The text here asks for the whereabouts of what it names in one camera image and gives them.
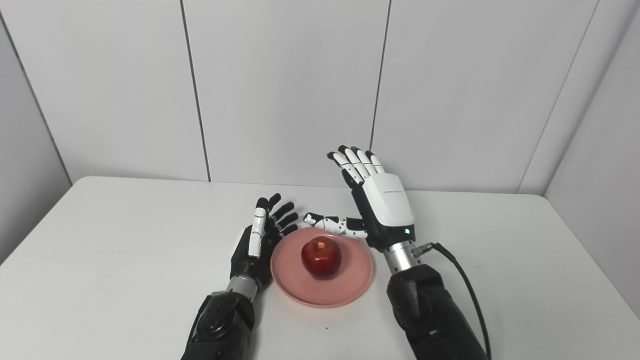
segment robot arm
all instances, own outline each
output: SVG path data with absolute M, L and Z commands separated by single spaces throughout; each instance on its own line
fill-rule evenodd
M 294 204 L 288 202 L 271 213 L 280 201 L 276 193 L 260 198 L 253 224 L 241 231 L 231 257 L 230 280 L 226 291 L 208 295 L 202 302 L 189 332 L 182 360 L 242 360 L 246 356 L 255 325 L 253 301 L 271 282 L 271 255 L 278 242 L 298 226 Z
M 392 273 L 387 296 L 418 360 L 489 359 L 490 348 L 487 346 L 487 353 L 482 349 L 445 289 L 440 274 L 419 259 L 432 247 L 440 252 L 446 250 L 440 244 L 426 248 L 415 246 L 415 217 L 400 179 L 386 173 L 378 157 L 370 151 L 343 145 L 327 157 L 340 167 L 362 215 L 362 223 L 359 219 L 347 223 L 347 218 L 313 213 L 305 215 L 305 222 L 343 236 L 362 238 L 364 234 L 367 244 L 384 254 Z M 355 231 L 360 224 L 364 227 L 362 233 Z M 449 259 L 461 271 L 452 255 Z

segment white wall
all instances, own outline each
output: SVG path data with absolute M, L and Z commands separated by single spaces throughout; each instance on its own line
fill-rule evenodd
M 185 1 L 213 181 L 344 186 L 368 147 L 388 0 Z
M 184 0 L 202 132 L 179 0 L 0 9 L 72 180 L 344 186 L 377 100 L 408 188 L 542 193 L 634 3 Z
M 0 263 L 69 185 L 0 19 Z
M 561 106 L 578 111 L 550 119 L 574 57 L 606 60 L 620 33 L 616 16 L 630 3 L 393 1 L 373 151 L 411 189 L 517 192 L 548 120 L 573 131 L 588 99 L 563 97 Z M 598 11 L 610 25 L 588 34 L 598 47 L 578 53 Z M 597 78 L 604 65 L 595 60 Z M 591 90 L 595 81 L 578 85 Z M 546 136 L 560 150 L 568 141 Z M 536 164 L 555 168 L 560 150 Z M 535 177 L 523 192 L 542 193 L 549 179 Z
M 639 44 L 636 14 L 546 196 L 640 316 Z
M 73 181 L 207 180 L 178 0 L 0 0 Z

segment black fingertip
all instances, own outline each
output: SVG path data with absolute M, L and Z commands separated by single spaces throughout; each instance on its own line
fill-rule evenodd
M 280 193 L 273 194 L 273 196 L 269 198 L 268 210 L 271 211 L 273 207 L 276 206 L 276 204 L 278 204 L 280 200 L 282 200 L 282 196 L 280 195 Z
M 298 217 L 299 217 L 298 213 L 291 213 L 283 217 L 282 220 L 278 221 L 278 226 L 286 227 L 287 225 L 295 222 L 298 219 Z
M 255 204 L 256 208 L 262 208 L 262 209 L 267 209 L 268 206 L 269 206 L 269 201 L 264 197 L 259 198 L 258 202 L 256 202 Z

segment white table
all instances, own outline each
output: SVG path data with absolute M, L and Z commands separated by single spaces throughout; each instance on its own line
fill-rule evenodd
M 0 359 L 180 359 L 203 298 L 226 287 L 255 201 L 357 216 L 347 188 L 88 177 L 0 266 Z M 418 243 L 440 241 L 474 285 L 494 359 L 638 359 L 640 320 L 550 204 L 533 195 L 408 192 Z M 270 286 L 254 359 L 412 359 L 376 274 L 358 300 L 314 309 Z M 480 334 L 466 288 L 439 270 Z M 315 349 L 331 345 L 326 352 Z

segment black finger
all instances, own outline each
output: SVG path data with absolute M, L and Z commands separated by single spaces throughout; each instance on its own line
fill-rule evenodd
M 264 223 L 264 233 L 268 234 L 273 228 L 275 228 L 276 222 L 272 217 L 267 218 L 267 222 Z
M 276 222 L 278 222 L 278 220 L 283 217 L 286 213 L 290 212 L 291 210 L 293 210 L 293 208 L 295 208 L 296 206 L 293 204 L 292 201 L 289 201 L 288 203 L 284 204 L 283 206 L 280 207 L 280 209 L 277 209 L 272 215 L 271 217 L 273 217 L 273 220 L 275 220 Z
M 289 226 L 285 227 L 282 231 L 280 231 L 280 234 L 282 234 L 282 237 L 285 237 L 285 236 L 293 233 L 295 230 L 298 230 L 298 225 L 296 225 L 296 224 L 289 225 Z
M 276 206 L 276 204 L 278 204 L 278 201 L 280 201 L 281 199 L 282 199 L 282 196 L 280 195 L 280 193 L 273 194 L 273 196 L 269 199 L 267 211 L 271 212 L 273 207 Z
M 298 213 L 291 213 L 278 222 L 278 227 L 283 229 L 284 227 L 287 227 L 287 225 L 295 222 L 298 217 Z

